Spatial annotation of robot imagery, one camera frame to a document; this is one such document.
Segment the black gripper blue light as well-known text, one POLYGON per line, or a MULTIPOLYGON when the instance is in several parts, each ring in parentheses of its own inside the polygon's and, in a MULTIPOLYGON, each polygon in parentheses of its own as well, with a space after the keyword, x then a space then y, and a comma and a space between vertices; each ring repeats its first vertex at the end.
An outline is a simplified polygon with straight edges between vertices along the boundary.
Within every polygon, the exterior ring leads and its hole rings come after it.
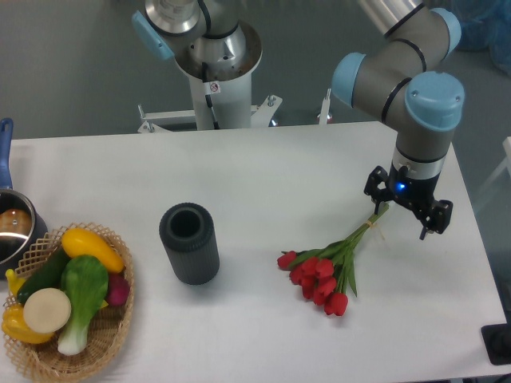
POLYGON ((364 194, 374 203, 374 214, 380 205, 394 200, 412 210, 422 224, 419 235, 424 240, 428 234, 441 235, 450 225, 454 204, 450 200, 434 199, 438 182, 438 164, 393 160, 390 175, 377 166, 368 176, 364 194))

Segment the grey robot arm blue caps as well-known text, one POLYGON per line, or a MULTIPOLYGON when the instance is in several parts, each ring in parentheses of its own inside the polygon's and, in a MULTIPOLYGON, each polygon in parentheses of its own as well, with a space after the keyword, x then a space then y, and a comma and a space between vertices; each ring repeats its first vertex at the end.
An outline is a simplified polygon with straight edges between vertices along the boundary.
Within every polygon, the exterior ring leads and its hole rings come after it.
MULTIPOLYGON (((374 56, 347 54, 330 92, 397 133, 388 171, 375 169, 364 192, 412 211, 424 234, 442 233, 453 204, 434 198, 465 100, 461 82, 435 66, 456 48, 461 26, 421 1, 363 1, 387 41, 374 56)), ((137 36, 162 61, 174 60, 189 80, 200 130, 252 128, 252 72, 262 57, 256 31, 231 1, 147 1, 132 17, 137 36)))

